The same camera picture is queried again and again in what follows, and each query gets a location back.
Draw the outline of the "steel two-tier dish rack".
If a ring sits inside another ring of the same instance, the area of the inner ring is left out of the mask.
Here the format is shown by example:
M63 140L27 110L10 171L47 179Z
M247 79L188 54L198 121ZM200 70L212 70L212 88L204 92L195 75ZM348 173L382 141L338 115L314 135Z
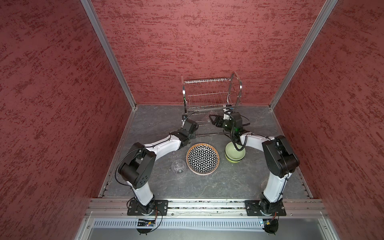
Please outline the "steel two-tier dish rack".
M243 83L236 72L226 78L186 80L181 77L184 114L199 125L197 136L221 134L209 115L222 115L223 108L241 105Z

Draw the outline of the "pale green bowl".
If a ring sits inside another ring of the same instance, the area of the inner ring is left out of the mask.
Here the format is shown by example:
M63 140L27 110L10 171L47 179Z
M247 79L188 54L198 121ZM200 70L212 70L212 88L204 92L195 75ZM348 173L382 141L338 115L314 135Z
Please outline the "pale green bowl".
M230 142L226 145L225 154L231 158L239 159L239 158L245 157L246 150L242 149L241 151L238 151L235 145L232 142Z

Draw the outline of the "white patterned deep plate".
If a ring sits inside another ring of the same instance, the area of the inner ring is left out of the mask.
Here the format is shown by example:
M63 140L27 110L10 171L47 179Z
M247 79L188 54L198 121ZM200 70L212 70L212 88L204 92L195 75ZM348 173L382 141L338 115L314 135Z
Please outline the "white patterned deep plate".
M220 164L220 155L211 145L198 143L189 148L186 154L189 169L200 176L207 176L216 171Z

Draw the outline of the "clear glass cup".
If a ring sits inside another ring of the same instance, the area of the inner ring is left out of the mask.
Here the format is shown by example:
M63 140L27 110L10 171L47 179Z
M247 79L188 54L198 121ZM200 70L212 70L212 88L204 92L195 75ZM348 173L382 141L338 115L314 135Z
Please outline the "clear glass cup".
M186 162L183 161L183 160L176 160L172 163L171 165L171 170L175 173L175 174L182 174L186 171Z

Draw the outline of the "blue floral white bowl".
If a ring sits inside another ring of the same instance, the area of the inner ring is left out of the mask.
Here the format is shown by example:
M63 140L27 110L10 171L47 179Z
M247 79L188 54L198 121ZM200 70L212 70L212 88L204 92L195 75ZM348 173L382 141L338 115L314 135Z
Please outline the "blue floral white bowl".
M226 159L227 159L227 158L228 158L228 159L232 159L232 160L240 160L240 159L244 159L244 157L239 158L239 159L234 159L234 158L231 158L231 157L229 157L229 156L226 155Z

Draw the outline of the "lime green bowl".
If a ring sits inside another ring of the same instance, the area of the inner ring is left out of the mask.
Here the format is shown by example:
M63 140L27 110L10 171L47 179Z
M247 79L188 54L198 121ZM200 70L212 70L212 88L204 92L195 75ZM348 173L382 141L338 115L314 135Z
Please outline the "lime green bowl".
M229 161L230 163L239 163L241 162L243 159L240 159L240 160L232 160L232 159L228 159L227 158L227 161Z

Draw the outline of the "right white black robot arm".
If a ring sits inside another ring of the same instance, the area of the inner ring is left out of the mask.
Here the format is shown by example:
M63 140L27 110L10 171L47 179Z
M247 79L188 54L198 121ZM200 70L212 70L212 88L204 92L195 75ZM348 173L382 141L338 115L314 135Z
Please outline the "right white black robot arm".
M285 187L292 173L300 165L285 136L266 137L253 134L244 129L246 125L243 124L243 116L231 110L224 112L223 115L209 115L209 118L214 126L222 128L231 139L225 150L227 160L240 162L243 157L237 157L236 153L244 153L246 147L264 153L270 174L267 185L261 193L261 199L256 203L255 214L283 215Z

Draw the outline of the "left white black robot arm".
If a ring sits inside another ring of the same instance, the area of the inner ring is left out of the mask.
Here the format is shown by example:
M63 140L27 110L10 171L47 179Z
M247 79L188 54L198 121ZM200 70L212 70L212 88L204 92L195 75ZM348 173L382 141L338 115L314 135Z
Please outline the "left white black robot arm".
M149 186L149 179L155 162L165 155L180 150L196 137L199 125L193 120L185 120L181 129L170 133L157 142L143 145L135 143L119 162L117 174L125 181L133 193L133 204L142 215L156 211L155 197Z

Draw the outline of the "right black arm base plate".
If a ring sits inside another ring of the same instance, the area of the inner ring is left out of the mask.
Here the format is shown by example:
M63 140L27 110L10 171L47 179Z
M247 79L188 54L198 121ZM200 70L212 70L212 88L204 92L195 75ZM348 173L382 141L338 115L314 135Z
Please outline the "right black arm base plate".
M273 216L283 216L287 215L285 207L283 205L282 200L276 203L270 203L266 199L262 200L247 200L245 201L245 209L247 212L247 216L265 216L265 217L273 217Z

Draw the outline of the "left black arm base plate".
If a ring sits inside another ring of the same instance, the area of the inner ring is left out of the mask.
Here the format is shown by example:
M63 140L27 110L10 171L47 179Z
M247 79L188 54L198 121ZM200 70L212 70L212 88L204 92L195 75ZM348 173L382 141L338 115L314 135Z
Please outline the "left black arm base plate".
M128 202L128 216L166 216L168 211L168 200L151 200L148 205L142 205L134 199Z

